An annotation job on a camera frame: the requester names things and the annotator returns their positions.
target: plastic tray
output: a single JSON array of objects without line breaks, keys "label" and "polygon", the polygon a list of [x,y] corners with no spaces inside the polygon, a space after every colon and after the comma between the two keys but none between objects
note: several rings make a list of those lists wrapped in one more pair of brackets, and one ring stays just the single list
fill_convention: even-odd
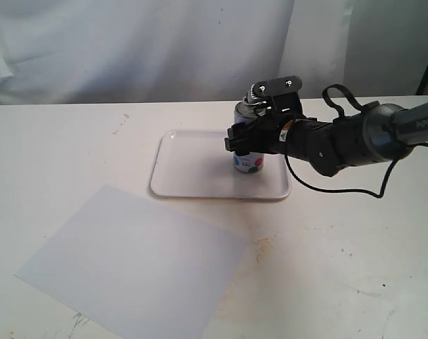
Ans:
[{"label": "plastic tray", "polygon": [[158,196],[282,199],[291,181],[281,155],[266,155],[263,169],[243,174],[225,150],[225,131],[173,130],[161,140],[150,187]]}]

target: white curtain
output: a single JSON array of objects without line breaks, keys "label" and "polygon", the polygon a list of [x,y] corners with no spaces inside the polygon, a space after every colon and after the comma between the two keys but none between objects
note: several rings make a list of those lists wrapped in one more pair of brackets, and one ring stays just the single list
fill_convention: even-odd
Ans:
[{"label": "white curtain", "polygon": [[0,105],[404,95],[427,62],[428,0],[0,0]]}]

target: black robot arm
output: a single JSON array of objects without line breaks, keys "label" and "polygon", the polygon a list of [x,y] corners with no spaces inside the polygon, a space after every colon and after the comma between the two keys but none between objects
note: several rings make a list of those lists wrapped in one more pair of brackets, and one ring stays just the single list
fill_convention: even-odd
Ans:
[{"label": "black robot arm", "polygon": [[[240,105],[252,109],[256,119],[229,128],[225,148],[238,155],[285,154],[332,177],[346,167],[397,161],[428,141],[428,103],[412,109],[377,101],[360,105],[347,88],[332,85],[323,91],[323,98],[338,117],[320,122],[303,115],[297,94],[301,87],[296,76],[253,85]],[[345,116],[328,96],[330,88],[343,92],[359,113]]]}]

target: white table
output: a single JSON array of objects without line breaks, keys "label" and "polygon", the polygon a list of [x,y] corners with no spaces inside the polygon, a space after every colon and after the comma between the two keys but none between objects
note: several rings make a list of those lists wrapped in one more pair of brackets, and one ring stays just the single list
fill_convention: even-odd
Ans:
[{"label": "white table", "polygon": [[[0,107],[0,339],[118,338],[13,274],[103,184],[154,199],[148,185],[164,132],[226,129],[234,104]],[[303,105],[320,120],[335,116],[322,100]],[[312,184],[373,190],[388,166],[329,179],[292,163]],[[428,338],[427,149],[396,167],[383,200],[293,180],[280,202],[160,202],[252,241],[205,339]]]}]

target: black strap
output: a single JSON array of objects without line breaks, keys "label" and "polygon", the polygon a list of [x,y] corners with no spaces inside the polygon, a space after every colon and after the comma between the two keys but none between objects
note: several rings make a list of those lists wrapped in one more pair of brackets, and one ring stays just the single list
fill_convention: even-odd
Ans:
[{"label": "black strap", "polygon": [[363,106],[361,106],[361,104],[358,103],[357,99],[355,99],[355,96],[352,94],[352,92],[350,90],[348,90],[345,86],[340,85],[339,83],[335,83],[333,85],[328,86],[325,90],[322,91],[322,98],[324,99],[324,101],[326,102],[326,104],[329,107],[332,107],[333,109],[335,109],[338,112],[338,116],[340,118],[345,118],[344,109],[340,105],[337,105],[336,103],[334,103],[332,101],[332,99],[328,95],[328,90],[330,88],[336,88],[337,90],[339,90],[345,96],[345,98],[347,99],[347,101],[357,111],[362,111],[363,110]]}]

